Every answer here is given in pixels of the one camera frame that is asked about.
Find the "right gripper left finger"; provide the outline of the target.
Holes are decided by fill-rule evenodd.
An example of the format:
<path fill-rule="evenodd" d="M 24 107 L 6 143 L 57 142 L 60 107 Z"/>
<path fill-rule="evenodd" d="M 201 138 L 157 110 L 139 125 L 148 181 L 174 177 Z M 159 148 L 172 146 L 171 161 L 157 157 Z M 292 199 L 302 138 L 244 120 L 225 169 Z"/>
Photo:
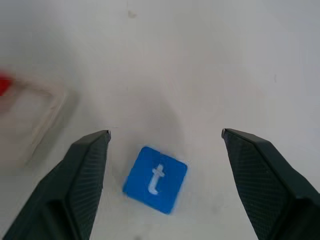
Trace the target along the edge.
<path fill-rule="evenodd" d="M 2 240 L 89 240 L 105 176 L 109 130 L 85 135 L 35 187 Z"/>

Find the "light wooden letter tray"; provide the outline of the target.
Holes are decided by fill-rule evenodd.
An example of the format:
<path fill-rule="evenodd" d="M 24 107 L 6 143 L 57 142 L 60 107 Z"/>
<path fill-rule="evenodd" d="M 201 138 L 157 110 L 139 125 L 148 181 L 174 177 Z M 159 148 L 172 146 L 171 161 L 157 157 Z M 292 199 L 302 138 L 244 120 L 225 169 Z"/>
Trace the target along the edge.
<path fill-rule="evenodd" d="M 68 96 L 59 84 L 13 79 L 0 96 L 0 170 L 19 168 L 31 158 Z"/>

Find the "blue letter tile t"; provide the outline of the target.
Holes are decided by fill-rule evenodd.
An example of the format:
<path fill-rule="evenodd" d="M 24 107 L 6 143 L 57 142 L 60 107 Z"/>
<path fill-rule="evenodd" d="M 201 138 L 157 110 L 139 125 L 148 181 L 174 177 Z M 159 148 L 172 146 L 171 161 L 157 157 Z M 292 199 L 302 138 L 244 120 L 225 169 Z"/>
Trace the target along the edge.
<path fill-rule="evenodd" d="M 183 162 L 145 146 L 139 152 L 122 191 L 128 197 L 169 215 L 187 170 Z"/>

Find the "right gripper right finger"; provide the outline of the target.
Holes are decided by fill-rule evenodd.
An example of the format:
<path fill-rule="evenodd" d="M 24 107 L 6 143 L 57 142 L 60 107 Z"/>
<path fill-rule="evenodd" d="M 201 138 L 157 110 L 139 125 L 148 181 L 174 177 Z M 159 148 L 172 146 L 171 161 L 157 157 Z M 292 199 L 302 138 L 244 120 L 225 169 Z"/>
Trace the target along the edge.
<path fill-rule="evenodd" d="M 230 128 L 221 137 L 258 240 L 320 240 L 320 193 L 311 183 L 270 141 Z"/>

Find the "red letter tile o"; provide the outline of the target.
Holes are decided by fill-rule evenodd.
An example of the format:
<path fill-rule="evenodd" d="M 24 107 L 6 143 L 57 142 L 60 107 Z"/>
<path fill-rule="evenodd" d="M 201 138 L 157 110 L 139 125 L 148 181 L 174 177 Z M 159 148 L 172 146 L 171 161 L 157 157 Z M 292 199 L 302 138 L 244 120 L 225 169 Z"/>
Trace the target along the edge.
<path fill-rule="evenodd" d="M 13 83 L 13 78 L 6 73 L 0 72 L 0 96 L 3 96 Z"/>

